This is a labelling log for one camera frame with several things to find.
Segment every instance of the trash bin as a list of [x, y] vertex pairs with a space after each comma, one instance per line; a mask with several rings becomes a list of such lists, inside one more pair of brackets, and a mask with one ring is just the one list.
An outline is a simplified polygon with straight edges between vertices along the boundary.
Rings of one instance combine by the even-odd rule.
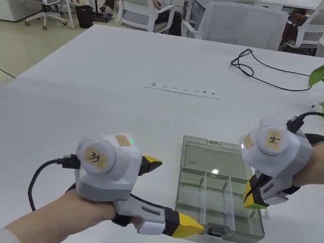
[[89, 5], [76, 6], [76, 16], [79, 22], [80, 28], [88, 29], [93, 25], [92, 10]]

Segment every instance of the office chair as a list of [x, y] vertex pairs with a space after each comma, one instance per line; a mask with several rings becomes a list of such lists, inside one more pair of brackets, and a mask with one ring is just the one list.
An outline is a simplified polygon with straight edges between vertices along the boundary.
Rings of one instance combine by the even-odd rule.
[[210, 1], [198, 30], [182, 22], [182, 36], [246, 47], [278, 50], [288, 13], [262, 6]]
[[73, 19], [72, 19], [72, 13], [71, 13], [71, 9], [70, 9], [70, 2], [69, 0], [41, 0], [43, 1], [42, 7], [43, 7], [43, 11], [40, 13], [37, 13], [29, 18], [26, 19], [25, 25], [29, 26], [30, 25], [30, 21], [33, 19], [39, 19], [41, 17], [44, 17], [44, 25], [43, 25], [43, 30], [47, 30], [47, 18], [54, 18], [57, 20], [62, 21], [63, 26], [67, 25], [67, 22], [65, 19], [63, 19], [60, 14], [57, 13], [51, 13], [49, 12], [49, 9], [51, 8], [51, 6], [54, 5], [60, 5], [60, 12], [63, 6], [63, 3], [66, 2], [66, 6], [67, 6], [67, 10], [70, 16], [70, 22], [71, 22], [71, 27], [72, 29], [74, 29], [74, 23], [73, 23]]

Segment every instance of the outlet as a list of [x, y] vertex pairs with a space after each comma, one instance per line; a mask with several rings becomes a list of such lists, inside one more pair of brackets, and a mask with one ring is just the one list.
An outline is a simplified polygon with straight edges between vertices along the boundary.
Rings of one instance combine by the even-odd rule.
[[171, 85], [167, 83], [158, 83], [158, 82], [150, 82], [144, 85], [145, 88], [155, 89], [155, 90], [163, 90], [169, 91], [173, 93], [185, 94], [185, 95], [194, 95], [209, 99], [220, 100], [220, 97], [215, 91], [211, 91], [208, 89], [192, 89], [188, 87], [182, 87], [180, 85]]

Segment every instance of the white tabletop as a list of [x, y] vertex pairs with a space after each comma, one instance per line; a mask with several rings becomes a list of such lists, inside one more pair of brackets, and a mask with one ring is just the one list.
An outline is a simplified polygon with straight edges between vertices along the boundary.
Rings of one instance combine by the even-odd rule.
[[[27, 187], [45, 161], [75, 152], [83, 135], [130, 132], [144, 154], [160, 158], [158, 170], [140, 177], [133, 193], [174, 207], [184, 135], [237, 143], [265, 116], [290, 118], [311, 110], [324, 86], [291, 93], [263, 85], [230, 66], [245, 47], [95, 25], [0, 90], [0, 225], [30, 211]], [[323, 59], [254, 49], [269, 65], [310, 73]], [[259, 78], [287, 88], [307, 79], [246, 61]], [[149, 81], [216, 89], [221, 100], [146, 89]], [[303, 130], [323, 133], [324, 121]], [[46, 168], [34, 188], [36, 207], [73, 183], [73, 171]], [[263, 242], [322, 240], [324, 187], [307, 186], [287, 203], [269, 208]], [[104, 222], [66, 242], [180, 242], [136, 234]]]
[[261, 4], [315, 10], [322, 0], [258, 0]]

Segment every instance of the white sleeve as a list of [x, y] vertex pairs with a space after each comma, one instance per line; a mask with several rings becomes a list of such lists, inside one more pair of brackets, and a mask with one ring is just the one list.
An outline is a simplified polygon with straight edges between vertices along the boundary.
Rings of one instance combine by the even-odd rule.
[[0, 242], [1, 243], [20, 243], [16, 236], [7, 229], [0, 228]]

